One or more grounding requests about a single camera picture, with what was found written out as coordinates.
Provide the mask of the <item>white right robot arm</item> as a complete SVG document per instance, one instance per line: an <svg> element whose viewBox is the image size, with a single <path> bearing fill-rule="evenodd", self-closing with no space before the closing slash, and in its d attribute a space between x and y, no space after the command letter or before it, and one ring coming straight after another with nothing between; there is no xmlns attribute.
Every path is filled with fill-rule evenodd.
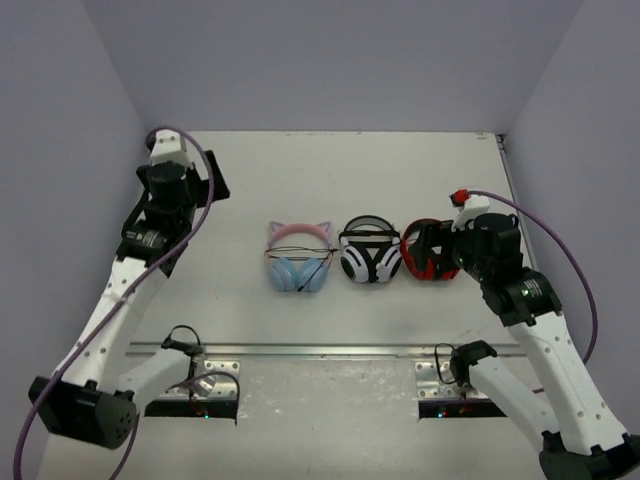
<svg viewBox="0 0 640 480"><path fill-rule="evenodd" d="M523 263L514 215L483 213L456 229L418 222L407 251L426 279L451 270L476 280L488 308L521 347L545 397L517 379L483 340L454 347L459 388L486 395L530 442L548 479L620 479L639 467L639 438L609 409L570 337L550 281Z"/></svg>

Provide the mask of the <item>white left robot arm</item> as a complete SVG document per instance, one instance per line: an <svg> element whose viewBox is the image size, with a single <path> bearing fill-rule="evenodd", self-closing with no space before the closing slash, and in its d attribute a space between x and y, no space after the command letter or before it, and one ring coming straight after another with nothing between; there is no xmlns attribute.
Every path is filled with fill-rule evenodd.
<svg viewBox="0 0 640 480"><path fill-rule="evenodd" d="M115 450L135 420L170 388L194 375L202 347L165 340L147 361L125 370L125 356L153 298L192 237L196 211L230 191L215 154L209 177L189 161L141 166L143 191L125 220L107 285L84 331L51 377L38 376L28 397L47 431Z"/></svg>

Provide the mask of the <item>pink and blue cat-ear headphones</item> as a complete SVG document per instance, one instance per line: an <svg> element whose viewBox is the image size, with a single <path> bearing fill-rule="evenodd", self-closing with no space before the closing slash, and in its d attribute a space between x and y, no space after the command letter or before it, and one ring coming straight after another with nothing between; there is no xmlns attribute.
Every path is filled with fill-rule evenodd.
<svg viewBox="0 0 640 480"><path fill-rule="evenodd" d="M318 292L324 285L336 249L331 240L332 223L283 224L270 221L268 242L264 257L272 287L278 292ZM317 249L319 256L279 256L277 244L286 237L305 234L320 240L323 247Z"/></svg>

